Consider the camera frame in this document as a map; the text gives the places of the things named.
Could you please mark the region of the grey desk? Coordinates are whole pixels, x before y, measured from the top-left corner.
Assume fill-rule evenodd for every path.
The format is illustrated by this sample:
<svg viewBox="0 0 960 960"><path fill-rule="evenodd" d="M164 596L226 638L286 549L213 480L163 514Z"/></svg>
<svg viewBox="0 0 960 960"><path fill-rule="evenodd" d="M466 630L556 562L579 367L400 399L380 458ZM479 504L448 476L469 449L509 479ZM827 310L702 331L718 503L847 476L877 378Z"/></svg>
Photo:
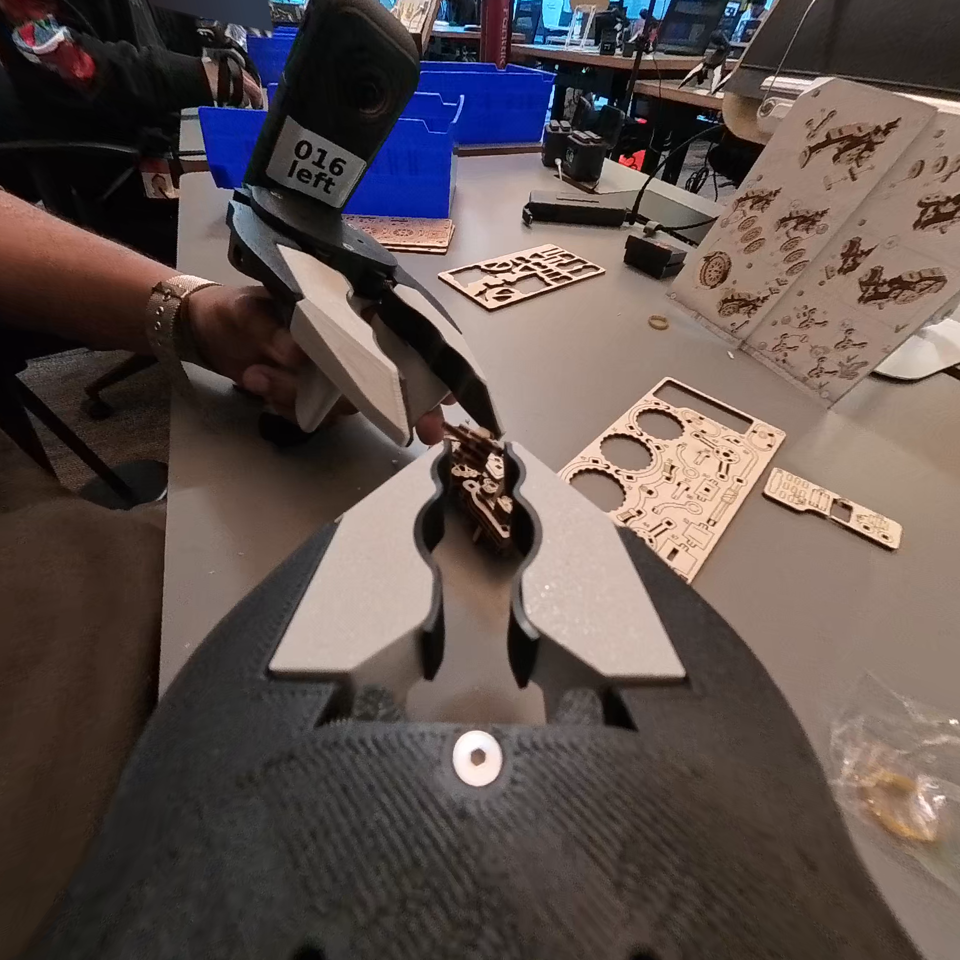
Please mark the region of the grey desk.
<svg viewBox="0 0 960 960"><path fill-rule="evenodd" d="M461 158L446 257L405 255L486 375L509 438L552 470L663 378L785 432L774 465L898 522L889 552L750 493L693 587L750 645L817 753L859 679L958 712L958 380L870 378L826 409L714 336L627 268L620 234L522 225L553 177L535 154ZM438 274L553 244L606 270L487 311ZM649 326L651 314L670 321ZM175 395L160 690L234 605L314 531L424 448L356 416L292 451L258 435L258 404L197 367L199 409Z"/></svg>

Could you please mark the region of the yellow rubber band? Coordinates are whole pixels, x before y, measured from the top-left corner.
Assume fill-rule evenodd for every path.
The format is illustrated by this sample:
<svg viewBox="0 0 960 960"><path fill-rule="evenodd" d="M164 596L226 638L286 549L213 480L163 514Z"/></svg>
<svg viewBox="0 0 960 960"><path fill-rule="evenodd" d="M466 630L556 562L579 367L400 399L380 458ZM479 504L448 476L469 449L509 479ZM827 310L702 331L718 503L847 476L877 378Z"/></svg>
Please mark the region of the yellow rubber band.
<svg viewBox="0 0 960 960"><path fill-rule="evenodd" d="M864 810L888 834L919 844L938 840L939 802L918 778L880 770L862 779L858 792Z"/></svg>

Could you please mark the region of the brown wooden sheet stack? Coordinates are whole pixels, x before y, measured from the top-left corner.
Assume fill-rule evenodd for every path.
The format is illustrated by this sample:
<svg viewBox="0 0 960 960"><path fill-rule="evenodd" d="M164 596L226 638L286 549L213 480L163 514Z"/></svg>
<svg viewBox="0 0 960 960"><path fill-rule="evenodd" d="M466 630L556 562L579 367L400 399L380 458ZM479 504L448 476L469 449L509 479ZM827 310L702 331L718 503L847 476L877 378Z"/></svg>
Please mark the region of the brown wooden sheet stack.
<svg viewBox="0 0 960 960"><path fill-rule="evenodd" d="M344 222L391 252L445 255L455 234L451 219L347 215Z"/></svg>

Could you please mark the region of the cut-out wooden puzzle sheet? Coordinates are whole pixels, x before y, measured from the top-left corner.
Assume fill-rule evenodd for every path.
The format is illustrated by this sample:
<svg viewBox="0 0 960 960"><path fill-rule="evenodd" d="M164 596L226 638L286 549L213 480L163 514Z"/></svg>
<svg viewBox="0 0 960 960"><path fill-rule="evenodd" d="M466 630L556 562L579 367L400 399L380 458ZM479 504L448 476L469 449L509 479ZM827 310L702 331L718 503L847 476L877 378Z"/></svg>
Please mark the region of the cut-out wooden puzzle sheet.
<svg viewBox="0 0 960 960"><path fill-rule="evenodd" d="M475 305L496 311L605 274L598 264L545 244L445 270L438 279Z"/></svg>

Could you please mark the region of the white instruction booklet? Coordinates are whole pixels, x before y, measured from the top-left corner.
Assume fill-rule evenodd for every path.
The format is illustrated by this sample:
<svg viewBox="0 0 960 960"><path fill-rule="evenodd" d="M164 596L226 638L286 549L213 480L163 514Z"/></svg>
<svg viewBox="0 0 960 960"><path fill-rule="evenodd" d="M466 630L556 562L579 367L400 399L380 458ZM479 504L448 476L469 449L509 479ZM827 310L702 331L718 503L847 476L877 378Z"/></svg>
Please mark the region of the white instruction booklet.
<svg viewBox="0 0 960 960"><path fill-rule="evenodd" d="M958 104L823 80L787 110L670 298L832 406L958 303Z"/></svg>

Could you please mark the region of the clear plastic bag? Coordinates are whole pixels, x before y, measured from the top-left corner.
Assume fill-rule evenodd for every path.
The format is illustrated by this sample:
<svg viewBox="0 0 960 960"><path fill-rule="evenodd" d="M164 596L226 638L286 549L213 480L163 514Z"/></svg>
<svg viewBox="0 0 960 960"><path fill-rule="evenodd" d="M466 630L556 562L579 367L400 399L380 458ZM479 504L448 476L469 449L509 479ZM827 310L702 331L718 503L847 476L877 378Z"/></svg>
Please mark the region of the clear plastic bag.
<svg viewBox="0 0 960 960"><path fill-rule="evenodd" d="M864 809L858 786L881 770L920 780L938 801L940 832L932 844L899 839ZM873 674L859 678L830 727L829 780L834 796L870 837L910 858L959 894L959 719L898 693Z"/></svg>

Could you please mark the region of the dark computer monitor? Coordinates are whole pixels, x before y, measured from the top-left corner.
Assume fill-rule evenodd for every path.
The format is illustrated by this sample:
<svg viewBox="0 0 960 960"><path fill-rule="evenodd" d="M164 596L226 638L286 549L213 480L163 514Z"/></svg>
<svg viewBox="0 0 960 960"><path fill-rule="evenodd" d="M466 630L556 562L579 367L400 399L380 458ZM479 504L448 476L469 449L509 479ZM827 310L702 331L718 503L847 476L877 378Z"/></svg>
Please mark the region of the dark computer monitor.
<svg viewBox="0 0 960 960"><path fill-rule="evenodd" d="M761 96L773 76L833 77L945 99L959 94L957 1L779 1L726 91Z"/></svg>

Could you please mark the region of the small black box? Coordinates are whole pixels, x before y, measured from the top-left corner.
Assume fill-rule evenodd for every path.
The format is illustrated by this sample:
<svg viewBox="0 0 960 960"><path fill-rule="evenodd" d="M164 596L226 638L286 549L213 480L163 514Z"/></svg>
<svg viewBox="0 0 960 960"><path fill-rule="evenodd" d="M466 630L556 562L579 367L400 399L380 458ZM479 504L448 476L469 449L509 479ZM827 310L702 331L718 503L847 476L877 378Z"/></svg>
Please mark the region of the small black box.
<svg viewBox="0 0 960 960"><path fill-rule="evenodd" d="M623 262L630 269L657 281L666 281L678 275L688 257L685 248L645 234L629 233L624 247Z"/></svg>

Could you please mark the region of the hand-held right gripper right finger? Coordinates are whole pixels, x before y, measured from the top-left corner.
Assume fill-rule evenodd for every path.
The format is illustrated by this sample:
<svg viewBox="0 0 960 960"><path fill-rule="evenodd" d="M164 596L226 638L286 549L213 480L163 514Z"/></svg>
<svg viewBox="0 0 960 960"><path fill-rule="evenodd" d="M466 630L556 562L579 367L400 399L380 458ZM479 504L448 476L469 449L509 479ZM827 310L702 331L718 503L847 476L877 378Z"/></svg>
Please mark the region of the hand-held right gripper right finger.
<svg viewBox="0 0 960 960"><path fill-rule="evenodd" d="M687 672L622 530L525 447L509 443L509 663L519 688L677 685Z"/></svg>

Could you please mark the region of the small wooden puzzle sheet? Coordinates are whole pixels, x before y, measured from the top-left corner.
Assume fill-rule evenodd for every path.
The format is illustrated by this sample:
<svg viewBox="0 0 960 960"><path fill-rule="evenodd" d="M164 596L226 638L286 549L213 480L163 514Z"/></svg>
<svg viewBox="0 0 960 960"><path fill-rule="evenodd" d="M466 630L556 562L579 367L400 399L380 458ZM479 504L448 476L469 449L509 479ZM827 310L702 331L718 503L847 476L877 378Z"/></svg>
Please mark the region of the small wooden puzzle sheet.
<svg viewBox="0 0 960 960"><path fill-rule="evenodd" d="M903 527L898 522L780 467L771 470L763 496L796 514L832 522L888 551L897 551L902 544Z"/></svg>

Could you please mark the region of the grey flat device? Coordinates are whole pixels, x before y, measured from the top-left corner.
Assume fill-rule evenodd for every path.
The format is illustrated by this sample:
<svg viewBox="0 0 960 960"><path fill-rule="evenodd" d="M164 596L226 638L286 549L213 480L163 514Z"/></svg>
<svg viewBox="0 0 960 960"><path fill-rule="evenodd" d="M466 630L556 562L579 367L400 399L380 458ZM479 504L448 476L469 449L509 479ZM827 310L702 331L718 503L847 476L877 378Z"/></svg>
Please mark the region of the grey flat device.
<svg viewBox="0 0 960 960"><path fill-rule="evenodd" d="M703 234L725 211L723 204L654 179L642 192L636 220L654 221L681 234Z"/></svg>

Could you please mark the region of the white stand base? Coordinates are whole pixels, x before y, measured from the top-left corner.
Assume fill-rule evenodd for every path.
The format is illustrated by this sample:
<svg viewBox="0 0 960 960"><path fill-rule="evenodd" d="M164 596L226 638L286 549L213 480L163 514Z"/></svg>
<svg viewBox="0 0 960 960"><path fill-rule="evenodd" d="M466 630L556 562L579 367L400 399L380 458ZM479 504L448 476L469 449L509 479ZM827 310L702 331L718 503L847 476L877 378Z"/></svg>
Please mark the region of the white stand base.
<svg viewBox="0 0 960 960"><path fill-rule="evenodd" d="M918 382L938 374L959 375L958 312L925 324L871 374L894 382Z"/></svg>

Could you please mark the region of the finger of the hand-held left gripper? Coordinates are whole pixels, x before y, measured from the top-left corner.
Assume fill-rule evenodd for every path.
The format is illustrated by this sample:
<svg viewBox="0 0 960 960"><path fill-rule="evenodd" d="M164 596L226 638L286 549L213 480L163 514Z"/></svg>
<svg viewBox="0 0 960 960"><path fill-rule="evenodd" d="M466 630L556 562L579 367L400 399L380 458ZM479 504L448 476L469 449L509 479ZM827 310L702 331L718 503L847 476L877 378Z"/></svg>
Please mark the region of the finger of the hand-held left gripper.
<svg viewBox="0 0 960 960"><path fill-rule="evenodd" d="M366 329L358 356L364 414L387 437L412 437L446 397L480 427L503 426L487 378L461 330L402 269L358 275L358 314Z"/></svg>
<svg viewBox="0 0 960 960"><path fill-rule="evenodd" d="M279 252L302 293L291 336L310 361L298 374L297 426L316 431L345 399L393 442L408 445L413 428L400 370L354 309L350 282L307 252L283 245Z"/></svg>

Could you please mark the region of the large wooden puzzle sheet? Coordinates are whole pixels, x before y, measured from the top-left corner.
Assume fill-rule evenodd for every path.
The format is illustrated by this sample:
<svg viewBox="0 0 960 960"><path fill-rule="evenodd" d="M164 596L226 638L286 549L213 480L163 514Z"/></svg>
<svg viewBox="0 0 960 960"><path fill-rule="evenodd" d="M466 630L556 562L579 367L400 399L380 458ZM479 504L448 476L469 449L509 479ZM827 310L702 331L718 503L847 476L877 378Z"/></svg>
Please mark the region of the large wooden puzzle sheet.
<svg viewBox="0 0 960 960"><path fill-rule="evenodd" d="M786 438L780 428L666 377L560 471L614 486L605 512L691 583Z"/></svg>

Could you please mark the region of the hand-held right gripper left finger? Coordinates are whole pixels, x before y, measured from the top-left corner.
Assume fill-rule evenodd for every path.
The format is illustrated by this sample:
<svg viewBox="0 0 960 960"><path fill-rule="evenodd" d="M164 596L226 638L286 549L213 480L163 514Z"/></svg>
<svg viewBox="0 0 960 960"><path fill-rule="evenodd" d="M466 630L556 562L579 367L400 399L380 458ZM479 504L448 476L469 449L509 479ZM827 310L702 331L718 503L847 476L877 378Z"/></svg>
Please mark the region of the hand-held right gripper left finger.
<svg viewBox="0 0 960 960"><path fill-rule="evenodd" d="M272 675L348 687L432 681L445 653L442 582L447 443L431 447L339 518L272 656Z"/></svg>

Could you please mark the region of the black flat bar device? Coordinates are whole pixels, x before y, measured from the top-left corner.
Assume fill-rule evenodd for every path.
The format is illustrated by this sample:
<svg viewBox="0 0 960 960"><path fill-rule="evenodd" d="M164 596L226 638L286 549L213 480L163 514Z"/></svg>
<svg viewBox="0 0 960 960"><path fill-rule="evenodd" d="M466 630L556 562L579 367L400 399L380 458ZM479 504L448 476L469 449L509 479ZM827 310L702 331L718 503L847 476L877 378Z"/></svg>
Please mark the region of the black flat bar device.
<svg viewBox="0 0 960 960"><path fill-rule="evenodd" d="M627 221L633 201L630 195L565 194L534 190L521 210L525 226L534 223L619 229Z"/></svg>

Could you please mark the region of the blue plastic bin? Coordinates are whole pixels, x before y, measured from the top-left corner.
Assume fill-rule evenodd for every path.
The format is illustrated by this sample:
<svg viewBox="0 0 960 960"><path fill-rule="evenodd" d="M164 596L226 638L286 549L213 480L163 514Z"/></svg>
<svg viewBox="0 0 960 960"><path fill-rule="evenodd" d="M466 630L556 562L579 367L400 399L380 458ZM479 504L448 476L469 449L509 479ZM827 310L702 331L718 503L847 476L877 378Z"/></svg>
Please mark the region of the blue plastic bin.
<svg viewBox="0 0 960 960"><path fill-rule="evenodd" d="M479 148L541 143L554 83L550 72L515 64L422 61L417 89L462 98L458 144Z"/></svg>
<svg viewBox="0 0 960 960"><path fill-rule="evenodd" d="M455 188L459 121L465 105L417 92L345 207L346 214L446 219ZM216 186L238 189L265 110L201 106L198 124Z"/></svg>
<svg viewBox="0 0 960 960"><path fill-rule="evenodd" d="M246 52L256 67L261 84L270 86L280 82L299 27L281 25L270 32L246 33Z"/></svg>

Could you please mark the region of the black battery charger dock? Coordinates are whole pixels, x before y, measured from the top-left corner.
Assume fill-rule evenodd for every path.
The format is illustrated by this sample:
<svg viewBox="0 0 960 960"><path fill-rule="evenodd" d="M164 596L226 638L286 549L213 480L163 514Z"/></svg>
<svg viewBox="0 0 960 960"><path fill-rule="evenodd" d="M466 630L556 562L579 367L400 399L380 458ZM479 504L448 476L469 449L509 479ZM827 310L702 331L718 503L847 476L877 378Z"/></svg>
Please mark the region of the black battery charger dock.
<svg viewBox="0 0 960 960"><path fill-rule="evenodd" d="M606 103L577 103L571 121L550 119L543 127L541 162L561 180L594 188L611 150L618 145L626 121L623 109Z"/></svg>

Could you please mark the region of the wooden motorcycle model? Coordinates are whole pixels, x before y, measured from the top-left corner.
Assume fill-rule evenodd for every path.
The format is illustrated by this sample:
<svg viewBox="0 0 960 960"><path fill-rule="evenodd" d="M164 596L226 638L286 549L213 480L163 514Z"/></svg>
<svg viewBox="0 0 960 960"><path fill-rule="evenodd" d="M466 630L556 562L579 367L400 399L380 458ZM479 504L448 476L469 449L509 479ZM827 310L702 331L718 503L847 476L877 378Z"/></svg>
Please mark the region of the wooden motorcycle model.
<svg viewBox="0 0 960 960"><path fill-rule="evenodd" d="M470 542L492 556L519 557L504 441L482 427L446 423L443 429L450 446L449 492Z"/></svg>

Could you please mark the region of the person's left hand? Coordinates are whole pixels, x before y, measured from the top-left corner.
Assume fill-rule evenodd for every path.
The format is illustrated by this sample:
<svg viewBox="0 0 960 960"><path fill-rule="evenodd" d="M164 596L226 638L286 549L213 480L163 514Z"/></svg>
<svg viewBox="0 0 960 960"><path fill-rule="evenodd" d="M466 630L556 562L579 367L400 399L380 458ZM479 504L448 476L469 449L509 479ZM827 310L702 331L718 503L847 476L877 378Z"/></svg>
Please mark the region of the person's left hand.
<svg viewBox="0 0 960 960"><path fill-rule="evenodd" d="M308 357L295 343L280 306L260 285L214 285L186 300L184 317L205 365L296 421L301 370Z"/></svg>

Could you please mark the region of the person's brown clothing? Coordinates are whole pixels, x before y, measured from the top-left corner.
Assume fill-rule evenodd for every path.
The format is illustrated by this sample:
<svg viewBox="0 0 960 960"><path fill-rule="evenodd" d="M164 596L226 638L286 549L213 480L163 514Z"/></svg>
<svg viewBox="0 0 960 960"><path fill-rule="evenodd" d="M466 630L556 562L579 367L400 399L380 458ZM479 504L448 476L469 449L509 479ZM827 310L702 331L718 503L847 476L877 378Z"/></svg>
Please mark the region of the person's brown clothing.
<svg viewBox="0 0 960 960"><path fill-rule="evenodd" d="M164 528L2 438L2 958L49 925L157 702Z"/></svg>

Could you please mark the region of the background wooden workbench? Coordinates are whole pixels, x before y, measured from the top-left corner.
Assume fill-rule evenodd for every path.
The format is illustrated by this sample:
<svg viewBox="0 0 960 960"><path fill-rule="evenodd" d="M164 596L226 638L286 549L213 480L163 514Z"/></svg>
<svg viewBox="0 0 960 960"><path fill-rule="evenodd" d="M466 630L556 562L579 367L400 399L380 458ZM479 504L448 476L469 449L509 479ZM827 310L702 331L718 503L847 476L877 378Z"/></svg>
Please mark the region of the background wooden workbench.
<svg viewBox="0 0 960 960"><path fill-rule="evenodd" d="M538 66L554 73L553 118L563 116L567 90L581 90L620 100L629 87L634 65L630 57L601 54L594 48L537 43L512 45L509 62L519 66ZM696 55L643 54L634 76L634 91L644 98L688 105L702 113L720 111L723 90L711 93L708 80L699 84L680 84L681 79L699 65L700 57Z"/></svg>

